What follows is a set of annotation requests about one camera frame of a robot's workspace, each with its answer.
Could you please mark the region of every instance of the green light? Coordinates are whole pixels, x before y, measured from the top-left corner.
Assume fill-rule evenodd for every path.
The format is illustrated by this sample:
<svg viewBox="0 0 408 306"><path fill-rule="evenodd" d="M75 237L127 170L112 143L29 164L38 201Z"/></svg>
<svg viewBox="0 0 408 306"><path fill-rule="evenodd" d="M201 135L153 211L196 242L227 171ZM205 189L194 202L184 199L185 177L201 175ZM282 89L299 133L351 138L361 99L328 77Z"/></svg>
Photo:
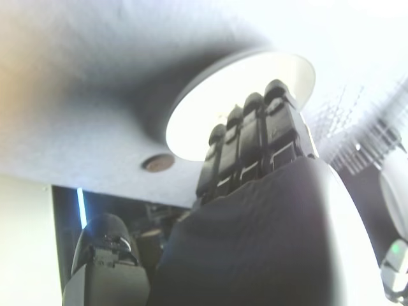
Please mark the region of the green light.
<svg viewBox="0 0 408 306"><path fill-rule="evenodd" d="M391 251L393 251L394 254L400 252L400 247L398 246L398 244L393 244L393 246L391 247Z"/></svg>

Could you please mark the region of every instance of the robotic hand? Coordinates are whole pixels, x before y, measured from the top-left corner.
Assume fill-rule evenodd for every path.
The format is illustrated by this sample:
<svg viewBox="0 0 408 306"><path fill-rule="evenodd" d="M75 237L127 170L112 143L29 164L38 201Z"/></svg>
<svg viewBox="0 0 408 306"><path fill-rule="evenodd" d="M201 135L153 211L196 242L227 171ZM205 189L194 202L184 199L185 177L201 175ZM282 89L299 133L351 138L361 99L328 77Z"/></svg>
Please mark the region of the robotic hand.
<svg viewBox="0 0 408 306"><path fill-rule="evenodd" d="M339 176L319 160L282 82L270 83L264 96L251 94L209 143L199 200L173 229L147 305L384 305L360 216ZM70 286L81 265L102 268L99 256L84 258L75 261L81 264L64 304L113 305L110 276L85 275L84 285ZM129 265L123 279L112 276L114 304L144 305L147 287L132 280L142 269L135 261L108 262L113 270ZM67 303L69 291L79 292L78 303Z"/></svg>

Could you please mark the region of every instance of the blue light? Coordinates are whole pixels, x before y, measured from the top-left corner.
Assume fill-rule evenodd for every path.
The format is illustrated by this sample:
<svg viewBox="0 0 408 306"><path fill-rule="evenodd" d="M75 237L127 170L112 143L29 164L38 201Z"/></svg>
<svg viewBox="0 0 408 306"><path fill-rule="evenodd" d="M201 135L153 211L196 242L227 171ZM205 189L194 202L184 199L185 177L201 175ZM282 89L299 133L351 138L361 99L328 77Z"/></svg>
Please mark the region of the blue light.
<svg viewBox="0 0 408 306"><path fill-rule="evenodd" d="M81 227L85 228L87 225L87 215L85 213L85 201L84 201L84 194L82 192L82 188L78 188L76 190L78 195L78 205L79 205L79 215L81 218Z"/></svg>

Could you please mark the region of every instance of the white panel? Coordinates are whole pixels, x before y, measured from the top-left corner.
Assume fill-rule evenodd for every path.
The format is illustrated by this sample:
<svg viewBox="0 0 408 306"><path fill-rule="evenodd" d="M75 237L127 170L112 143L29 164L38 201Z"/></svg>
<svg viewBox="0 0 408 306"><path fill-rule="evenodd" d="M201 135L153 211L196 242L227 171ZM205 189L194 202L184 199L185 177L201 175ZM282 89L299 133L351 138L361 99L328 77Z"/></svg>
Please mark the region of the white panel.
<svg viewBox="0 0 408 306"><path fill-rule="evenodd" d="M50 186L0 176L0 240L0 305L60 305Z"/></svg>

